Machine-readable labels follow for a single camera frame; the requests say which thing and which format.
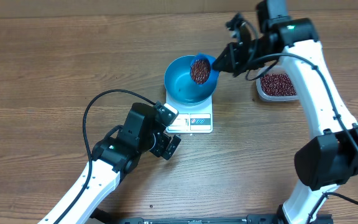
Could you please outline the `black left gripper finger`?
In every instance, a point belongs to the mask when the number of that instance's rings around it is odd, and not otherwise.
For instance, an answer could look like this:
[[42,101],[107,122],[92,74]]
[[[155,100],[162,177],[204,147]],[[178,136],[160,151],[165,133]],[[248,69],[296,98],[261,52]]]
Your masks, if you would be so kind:
[[156,122],[164,125],[165,127],[170,126],[179,115],[177,109],[168,103],[161,104],[161,102],[156,102],[154,105],[156,110],[155,120]]
[[174,135],[172,140],[169,142],[169,144],[167,145],[166,149],[164,150],[162,157],[165,160],[169,160],[173,154],[175,153],[179,143],[181,142],[181,137],[180,135]]

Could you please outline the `blue plastic measuring scoop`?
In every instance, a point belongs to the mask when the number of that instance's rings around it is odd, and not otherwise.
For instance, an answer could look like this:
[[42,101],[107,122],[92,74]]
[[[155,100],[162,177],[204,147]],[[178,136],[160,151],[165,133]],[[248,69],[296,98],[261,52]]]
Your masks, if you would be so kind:
[[190,78],[201,88],[216,88],[219,72],[213,70],[215,58],[210,55],[198,54],[190,63]]

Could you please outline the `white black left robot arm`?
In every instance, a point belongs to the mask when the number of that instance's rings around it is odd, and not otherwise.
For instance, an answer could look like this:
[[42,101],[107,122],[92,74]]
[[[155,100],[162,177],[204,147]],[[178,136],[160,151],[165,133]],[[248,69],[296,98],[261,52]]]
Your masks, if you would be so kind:
[[138,165],[149,151],[169,160],[181,139],[164,133],[179,112],[168,103],[134,103],[123,125],[117,125],[94,145],[91,159],[69,191],[42,223],[86,223],[97,206]]

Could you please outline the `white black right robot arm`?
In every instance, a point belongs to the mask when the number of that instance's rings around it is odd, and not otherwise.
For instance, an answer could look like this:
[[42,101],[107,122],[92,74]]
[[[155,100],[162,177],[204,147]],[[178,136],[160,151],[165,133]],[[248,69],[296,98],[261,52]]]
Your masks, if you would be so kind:
[[298,182],[273,223],[331,223],[319,209],[358,174],[358,122],[342,101],[308,18],[290,17],[285,1],[262,1],[254,27],[240,14],[226,23],[233,41],[212,68],[234,76],[280,64],[304,109],[310,141],[294,157]]

